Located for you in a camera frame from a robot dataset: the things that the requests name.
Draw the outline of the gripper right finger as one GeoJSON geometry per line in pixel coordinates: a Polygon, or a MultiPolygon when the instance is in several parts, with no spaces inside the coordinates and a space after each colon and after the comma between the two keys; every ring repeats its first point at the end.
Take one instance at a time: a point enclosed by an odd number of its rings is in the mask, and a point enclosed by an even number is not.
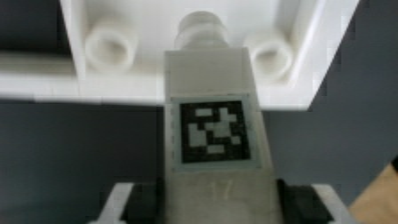
{"type": "Polygon", "coordinates": [[[289,185],[277,180],[284,224],[360,224],[330,185],[289,185]]]}

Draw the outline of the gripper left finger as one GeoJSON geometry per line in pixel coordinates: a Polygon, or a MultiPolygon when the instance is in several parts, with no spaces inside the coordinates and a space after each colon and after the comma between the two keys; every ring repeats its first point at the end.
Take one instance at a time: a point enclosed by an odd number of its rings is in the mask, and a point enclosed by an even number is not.
{"type": "Polygon", "coordinates": [[[99,215],[87,224],[161,224],[161,190],[156,182],[119,182],[99,215]]]}

